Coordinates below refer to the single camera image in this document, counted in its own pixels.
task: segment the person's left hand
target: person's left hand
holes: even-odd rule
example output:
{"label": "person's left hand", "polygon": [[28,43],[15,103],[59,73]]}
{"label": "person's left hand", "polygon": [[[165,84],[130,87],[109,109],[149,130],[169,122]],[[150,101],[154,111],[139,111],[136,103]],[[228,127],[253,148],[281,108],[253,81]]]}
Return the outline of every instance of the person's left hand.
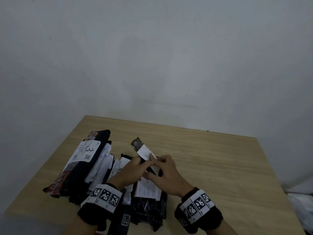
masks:
{"label": "person's left hand", "polygon": [[117,189],[122,190],[125,186],[129,186],[139,181],[146,169],[153,165],[153,162],[150,160],[145,161],[143,164],[140,164],[140,162],[140,157],[132,158],[122,170],[108,180],[108,183],[111,183],[116,186]]}

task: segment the person's right hand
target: person's right hand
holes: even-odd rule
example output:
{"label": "person's right hand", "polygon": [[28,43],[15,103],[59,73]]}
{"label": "person's right hand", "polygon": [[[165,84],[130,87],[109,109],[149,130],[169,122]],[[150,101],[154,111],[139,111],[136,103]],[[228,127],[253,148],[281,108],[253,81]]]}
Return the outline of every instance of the person's right hand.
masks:
{"label": "person's right hand", "polygon": [[163,176],[160,177],[151,172],[145,172],[143,177],[147,180],[151,180],[165,193],[182,198],[189,191],[194,189],[194,187],[179,174],[175,162],[170,155],[163,155],[157,159],[150,155],[150,160],[163,171]]}

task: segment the stack of packages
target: stack of packages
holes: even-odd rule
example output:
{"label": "stack of packages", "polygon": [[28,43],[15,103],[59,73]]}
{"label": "stack of packages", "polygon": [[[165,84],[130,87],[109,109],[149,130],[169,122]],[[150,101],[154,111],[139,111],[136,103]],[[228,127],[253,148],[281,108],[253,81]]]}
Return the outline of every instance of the stack of packages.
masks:
{"label": "stack of packages", "polygon": [[[114,156],[110,154],[110,133],[110,130],[92,131],[79,144],[56,181],[43,191],[54,198],[68,197],[69,202],[80,205],[98,184],[105,184],[118,173],[132,157],[122,154],[121,159],[114,160]],[[131,145],[142,162],[152,154],[139,138]],[[157,167],[152,166],[148,171],[162,175],[162,171]],[[157,231],[162,226],[163,219],[166,219],[167,194],[144,178],[125,187],[125,190],[122,206],[114,215],[108,234],[127,234],[130,221],[136,225],[139,222],[147,222]],[[97,233],[103,234],[105,230],[106,221],[103,221],[98,225]]]}

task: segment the wooden table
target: wooden table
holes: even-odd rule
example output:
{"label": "wooden table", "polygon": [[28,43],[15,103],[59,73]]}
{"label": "wooden table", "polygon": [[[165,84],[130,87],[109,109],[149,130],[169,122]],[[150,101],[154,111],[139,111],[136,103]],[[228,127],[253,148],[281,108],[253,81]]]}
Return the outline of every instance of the wooden table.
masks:
{"label": "wooden table", "polygon": [[[256,138],[94,116],[81,120],[7,212],[69,224],[79,207],[42,189],[54,182],[90,131],[104,129],[111,130],[111,153],[117,158],[136,156],[130,145],[136,137],[155,155],[172,155],[182,176],[206,191],[239,234],[304,234]],[[168,197],[167,219],[157,233],[148,224],[131,224],[128,234],[187,234],[174,217],[179,201]]]}

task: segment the hand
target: hand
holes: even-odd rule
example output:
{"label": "hand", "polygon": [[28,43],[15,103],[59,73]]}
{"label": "hand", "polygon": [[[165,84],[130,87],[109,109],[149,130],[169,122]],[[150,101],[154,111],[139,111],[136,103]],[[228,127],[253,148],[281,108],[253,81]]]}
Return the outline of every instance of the hand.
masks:
{"label": "hand", "polygon": [[165,193],[183,197],[194,187],[190,185],[177,171],[174,160],[170,155],[163,155],[155,159],[150,155],[153,164],[163,171],[163,176],[156,176],[151,172],[145,172],[143,177],[151,180],[158,188]]}
{"label": "hand", "polygon": [[147,160],[140,164],[140,157],[134,157],[127,163],[122,170],[108,180],[117,189],[122,190],[125,186],[129,186],[139,181],[146,169],[153,165],[153,162]]}

